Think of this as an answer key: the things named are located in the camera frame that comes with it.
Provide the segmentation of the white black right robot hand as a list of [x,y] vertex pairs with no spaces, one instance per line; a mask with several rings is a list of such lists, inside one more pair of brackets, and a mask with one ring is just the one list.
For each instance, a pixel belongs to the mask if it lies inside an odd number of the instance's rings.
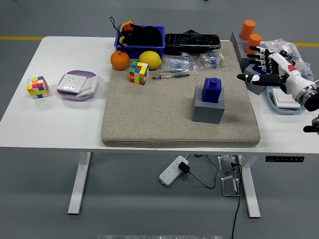
[[281,54],[259,46],[251,46],[250,49],[256,53],[247,55],[252,58],[249,63],[257,64],[254,70],[261,70],[266,74],[239,74],[238,79],[259,86],[281,87],[286,94],[291,94],[294,98],[300,92],[316,87],[312,81],[304,79],[298,69]]

